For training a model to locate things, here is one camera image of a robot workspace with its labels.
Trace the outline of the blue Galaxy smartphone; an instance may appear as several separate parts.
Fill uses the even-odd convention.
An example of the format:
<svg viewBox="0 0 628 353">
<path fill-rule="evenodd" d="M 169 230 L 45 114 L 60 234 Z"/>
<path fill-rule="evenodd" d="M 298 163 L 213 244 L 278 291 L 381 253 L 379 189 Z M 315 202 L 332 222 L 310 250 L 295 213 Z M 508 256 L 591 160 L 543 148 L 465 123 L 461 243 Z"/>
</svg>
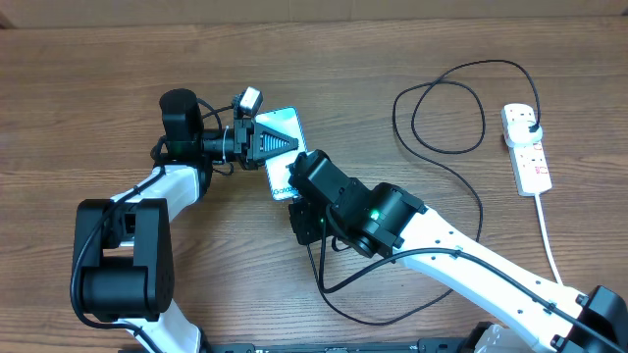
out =
<svg viewBox="0 0 628 353">
<path fill-rule="evenodd" d="M 292 164 L 300 152 L 307 151 L 307 145 L 297 110 L 284 107 L 258 115 L 255 121 L 277 132 L 298 140 L 298 148 L 265 162 L 265 169 L 274 201 L 284 201 L 298 196 L 298 192 L 289 183 L 288 165 Z"/>
</svg>

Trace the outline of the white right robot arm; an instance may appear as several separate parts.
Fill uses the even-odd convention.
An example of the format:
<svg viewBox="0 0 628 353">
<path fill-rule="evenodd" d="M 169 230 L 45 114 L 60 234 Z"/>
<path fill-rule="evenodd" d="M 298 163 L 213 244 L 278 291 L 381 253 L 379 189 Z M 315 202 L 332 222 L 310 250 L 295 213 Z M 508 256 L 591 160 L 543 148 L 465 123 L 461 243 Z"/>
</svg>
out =
<svg viewBox="0 0 628 353">
<path fill-rule="evenodd" d="M 537 276 L 484 247 L 436 210 L 386 182 L 367 188 L 321 150 L 287 166 L 300 198 L 290 207 L 298 241 L 335 236 L 362 256 L 431 277 L 506 325 L 533 352 L 624 352 L 627 305 L 597 286 L 585 294 Z"/>
</svg>

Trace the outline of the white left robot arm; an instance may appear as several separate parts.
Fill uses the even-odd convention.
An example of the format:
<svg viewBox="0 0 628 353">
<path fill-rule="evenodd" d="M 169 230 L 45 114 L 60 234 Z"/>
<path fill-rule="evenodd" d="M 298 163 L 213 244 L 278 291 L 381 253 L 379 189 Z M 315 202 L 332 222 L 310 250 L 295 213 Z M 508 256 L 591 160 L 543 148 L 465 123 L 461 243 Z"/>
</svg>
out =
<svg viewBox="0 0 628 353">
<path fill-rule="evenodd" d="M 174 300 L 171 221 L 209 189 L 221 166 L 256 170 L 298 147 L 296 138 L 256 122 L 262 93 L 247 87 L 228 105 L 231 126 L 206 128 L 219 110 L 185 88 L 159 100 L 164 134 L 150 176 L 108 199 L 77 208 L 70 300 L 97 329 L 123 329 L 147 352 L 208 352 L 203 330 Z"/>
</svg>

